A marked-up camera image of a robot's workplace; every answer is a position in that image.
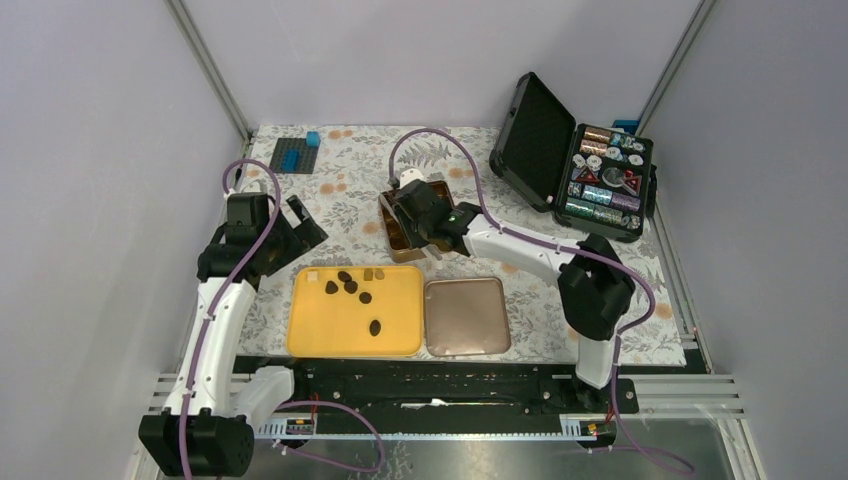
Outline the white handled metal tongs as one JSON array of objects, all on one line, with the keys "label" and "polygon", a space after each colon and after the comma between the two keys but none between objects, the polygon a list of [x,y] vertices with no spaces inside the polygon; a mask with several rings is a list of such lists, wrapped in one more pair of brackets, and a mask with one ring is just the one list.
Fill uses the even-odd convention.
[{"label": "white handled metal tongs", "polygon": [[433,264],[433,268],[436,270],[440,270],[444,266],[443,255],[441,251],[435,245],[428,245],[424,249],[425,254],[431,259]]}]

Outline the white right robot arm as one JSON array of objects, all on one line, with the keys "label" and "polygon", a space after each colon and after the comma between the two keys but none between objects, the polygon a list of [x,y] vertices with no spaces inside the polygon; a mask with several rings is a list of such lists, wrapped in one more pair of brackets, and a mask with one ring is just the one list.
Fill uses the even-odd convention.
[{"label": "white right robot arm", "polygon": [[605,238],[545,237],[499,220],[481,205],[454,204],[422,180],[383,193],[380,202],[412,249],[505,262],[556,287],[565,320],[578,334],[575,402],[597,412],[612,400],[614,336],[636,282]]}]

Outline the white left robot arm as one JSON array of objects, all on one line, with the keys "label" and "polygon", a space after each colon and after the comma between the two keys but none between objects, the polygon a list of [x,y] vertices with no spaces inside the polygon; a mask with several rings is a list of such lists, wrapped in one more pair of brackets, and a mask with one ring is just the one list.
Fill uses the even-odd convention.
[{"label": "white left robot arm", "polygon": [[233,194],[226,220],[200,254],[195,319],[175,385],[162,411],[142,417],[138,436],[166,476],[241,477],[254,453],[255,431],[280,404],[296,411],[310,385],[286,367],[263,367],[238,394],[231,383],[239,337],[260,281],[327,239],[297,196]]}]

